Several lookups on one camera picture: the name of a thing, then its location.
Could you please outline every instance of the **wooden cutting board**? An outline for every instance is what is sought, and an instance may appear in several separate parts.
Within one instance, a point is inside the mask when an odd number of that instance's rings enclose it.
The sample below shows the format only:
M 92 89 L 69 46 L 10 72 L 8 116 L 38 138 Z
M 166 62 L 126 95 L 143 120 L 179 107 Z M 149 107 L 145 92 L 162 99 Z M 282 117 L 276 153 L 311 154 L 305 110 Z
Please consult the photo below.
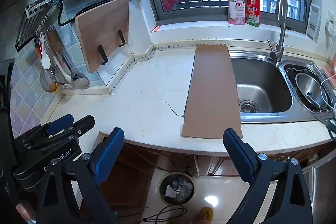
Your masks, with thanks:
M 103 63 L 99 45 L 109 57 L 122 45 L 119 30 L 126 43 L 128 41 L 128 0 L 113 0 L 100 5 L 77 16 L 75 22 L 87 70 L 94 73 Z
M 243 137 L 236 79 L 228 48 L 197 45 L 182 136 L 222 139 L 228 128 Z

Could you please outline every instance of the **drain strainer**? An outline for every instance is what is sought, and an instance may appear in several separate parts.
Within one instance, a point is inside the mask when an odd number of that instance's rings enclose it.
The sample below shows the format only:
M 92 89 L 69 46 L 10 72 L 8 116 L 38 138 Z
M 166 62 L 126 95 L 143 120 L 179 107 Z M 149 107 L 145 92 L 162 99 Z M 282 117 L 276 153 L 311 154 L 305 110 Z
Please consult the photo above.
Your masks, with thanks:
M 240 111 L 245 113 L 258 113 L 259 109 L 255 102 L 250 100 L 241 101 L 240 104 Z

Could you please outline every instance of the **tiled floor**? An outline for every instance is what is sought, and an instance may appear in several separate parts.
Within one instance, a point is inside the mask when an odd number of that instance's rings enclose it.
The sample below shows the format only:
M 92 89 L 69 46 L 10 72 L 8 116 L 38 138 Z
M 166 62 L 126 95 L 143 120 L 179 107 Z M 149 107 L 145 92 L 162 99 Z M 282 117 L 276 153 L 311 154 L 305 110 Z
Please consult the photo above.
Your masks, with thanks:
M 167 172 L 155 169 L 150 189 L 148 191 L 147 201 L 143 217 L 149 217 L 159 213 L 165 206 L 167 206 L 157 193 L 158 184 Z M 188 210 L 187 213 L 180 218 L 173 219 L 172 224 L 189 224 L 197 220 L 197 215 L 201 208 L 208 206 L 214 208 L 214 219 L 212 224 L 225 224 L 232 216 L 239 203 L 243 199 L 249 185 L 241 180 L 240 177 L 211 177 L 201 176 L 200 178 L 193 178 L 196 185 L 196 194 L 194 197 L 184 205 Z M 255 224 L 264 220 L 268 211 L 268 207 L 272 200 L 276 184 L 271 184 L 268 189 L 265 201 L 259 211 Z M 216 206 L 212 206 L 207 200 L 218 200 Z

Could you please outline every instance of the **dish soap bottle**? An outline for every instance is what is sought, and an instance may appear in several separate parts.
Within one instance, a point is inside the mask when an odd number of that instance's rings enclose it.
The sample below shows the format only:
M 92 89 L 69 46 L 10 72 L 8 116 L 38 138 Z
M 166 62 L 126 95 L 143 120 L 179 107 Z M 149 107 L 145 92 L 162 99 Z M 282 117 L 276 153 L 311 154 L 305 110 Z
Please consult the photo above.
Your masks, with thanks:
M 245 0 L 228 0 L 228 21 L 234 25 L 245 24 Z
M 260 0 L 248 0 L 246 3 L 246 19 L 247 24 L 259 27 L 260 25 Z

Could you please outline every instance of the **trash can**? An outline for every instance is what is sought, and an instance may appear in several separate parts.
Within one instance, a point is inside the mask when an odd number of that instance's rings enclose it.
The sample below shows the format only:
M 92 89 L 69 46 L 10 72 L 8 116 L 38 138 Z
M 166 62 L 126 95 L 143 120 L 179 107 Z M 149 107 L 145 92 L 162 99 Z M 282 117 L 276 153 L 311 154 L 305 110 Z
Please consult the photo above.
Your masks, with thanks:
M 196 189 L 193 179 L 181 172 L 167 174 L 161 179 L 158 186 L 160 198 L 168 205 L 186 204 L 192 199 L 195 193 Z

